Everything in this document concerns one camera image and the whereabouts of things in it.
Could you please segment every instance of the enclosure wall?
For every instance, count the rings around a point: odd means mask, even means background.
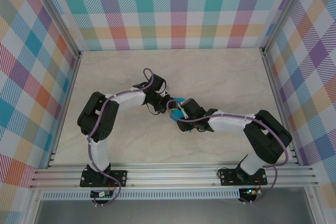
[[[54,0],[83,50],[259,48],[285,1]]]
[[[336,217],[336,0],[299,0],[268,60],[324,213]]]
[[[18,223],[58,125],[75,56],[41,0],[0,0],[0,223]]]

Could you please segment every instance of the pastel plaid pattern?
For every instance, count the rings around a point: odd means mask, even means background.
[[[259,47],[278,8],[275,0],[65,1],[89,50]]]
[[[273,28],[274,28],[274,25],[278,22],[278,19],[279,17],[281,16],[282,14],[282,10],[284,9],[286,3],[287,3],[288,0],[282,0],[281,1],[281,4],[279,5],[279,8],[277,9],[277,12],[276,14],[274,15],[273,17],[273,20],[272,20],[272,23],[271,25],[269,26],[267,32],[266,32],[266,35],[261,43],[261,47],[264,47],[268,38],[269,38],[269,35],[271,34],[271,32],[273,31]]]
[[[75,56],[40,0],[0,0],[0,223],[19,223],[47,158]]]
[[[303,162],[336,217],[336,0],[299,0],[269,61]]]

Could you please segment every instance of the metal bracket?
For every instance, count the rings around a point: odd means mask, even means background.
[[[126,186],[127,170],[108,170],[104,172],[119,181],[121,187]],[[83,170],[79,184],[80,187],[114,187],[114,185],[118,186],[113,180],[87,168]]]
[[[242,183],[237,178],[236,169],[220,169],[218,175],[221,178],[220,184],[222,186],[259,186],[267,185],[267,177],[264,169],[259,169],[254,176],[251,176],[247,183]]]

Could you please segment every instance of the purple cable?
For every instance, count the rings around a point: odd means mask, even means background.
[[[208,119],[208,118],[221,118],[223,116],[226,116],[226,117],[229,117],[229,118],[240,118],[240,119],[249,119],[251,121],[254,121],[256,123],[258,123],[259,125],[261,125],[262,127],[264,127],[266,130],[268,130],[269,133],[271,133],[274,138],[278,141],[278,143],[280,144],[281,148],[283,149],[283,152],[285,153],[285,161],[280,163],[280,164],[274,164],[274,165],[265,165],[264,168],[271,168],[273,167],[274,168],[274,171],[275,171],[275,177],[274,177],[274,181],[271,185],[271,187],[269,188],[268,190],[268,193],[274,188],[274,185],[277,181],[277,178],[278,178],[278,170],[276,169],[276,166],[284,166],[287,164],[288,162],[288,152],[286,150],[286,147],[285,145],[283,144],[283,142],[281,141],[281,139],[277,136],[277,134],[275,134],[275,132],[270,128],[268,127],[265,123],[263,123],[262,121],[260,120],[257,120],[255,118],[250,118],[249,116],[244,116],[244,115],[234,115],[234,114],[226,114],[226,113],[222,113],[222,114],[215,114],[215,115],[208,115],[208,116],[204,116],[202,118],[198,118],[198,119],[193,119],[193,120],[185,120],[185,119],[181,119],[181,118],[178,118],[177,116],[175,116],[171,110],[169,109],[169,104],[171,102],[176,102],[177,104],[181,105],[181,102],[178,101],[178,100],[169,100],[167,102],[167,105],[166,105],[166,108],[167,108],[167,111],[169,113],[169,115],[173,118],[175,118],[176,120],[179,120],[181,122],[185,122],[185,123],[194,123],[194,122],[198,122],[200,120],[204,120],[204,119]],[[258,202],[258,201],[261,201],[261,199],[263,199],[265,197],[262,196],[260,197],[259,199],[255,200],[254,202]]]
[[[147,77],[147,75],[146,75],[146,70],[148,70],[148,71],[151,73],[151,77],[153,77],[153,71],[152,71],[151,69],[149,69],[149,68],[144,68],[144,69],[143,69],[143,74],[145,75],[146,79],[149,80],[148,77]],[[107,206],[107,205],[111,204],[111,203],[112,203],[113,201],[115,201],[115,199],[119,196],[120,191],[121,191],[121,184],[120,184],[120,182],[119,182],[117,179],[113,178],[112,176],[110,176],[110,175],[104,173],[102,170],[100,170],[100,169],[96,166],[96,164],[94,163],[94,161],[92,160],[92,153],[91,153],[91,148],[90,148],[90,145],[91,145],[91,137],[93,136],[93,134],[96,132],[96,130],[97,130],[97,128],[98,128],[98,125],[99,125],[99,123],[100,123],[101,117],[102,117],[102,115],[103,115],[103,111],[104,111],[104,109],[105,109],[105,107],[106,107],[106,104],[107,104],[112,98],[117,97],[117,96],[119,96],[119,95],[121,95],[121,94],[141,92],[141,91],[143,91],[143,90],[149,88],[149,87],[153,84],[153,81],[154,81],[154,78],[151,78],[151,81],[149,82],[149,84],[148,84],[147,86],[141,88],[141,89],[137,89],[137,90],[126,90],[126,91],[122,91],[122,92],[119,92],[119,93],[117,93],[117,94],[115,94],[115,95],[111,95],[110,97],[108,97],[108,98],[104,101],[103,106],[101,107],[101,110],[100,110],[98,119],[97,119],[97,121],[96,121],[96,124],[94,125],[94,127],[93,127],[91,133],[90,133],[90,134],[88,135],[88,137],[86,138],[87,141],[88,141],[88,143],[89,143],[89,148],[88,148],[88,149],[89,149],[89,157],[90,157],[90,161],[92,161],[92,165],[93,165],[93,167],[94,167],[100,174],[102,174],[102,175],[104,175],[105,177],[107,177],[107,178],[109,178],[109,179],[115,181],[115,182],[118,184],[118,186],[119,186],[118,193],[117,193],[112,199],[110,199],[106,204],[100,204],[100,205],[99,205],[99,204],[96,203],[96,199],[93,199],[93,202],[96,204],[96,206],[98,205],[98,206],[103,207],[103,206]]]

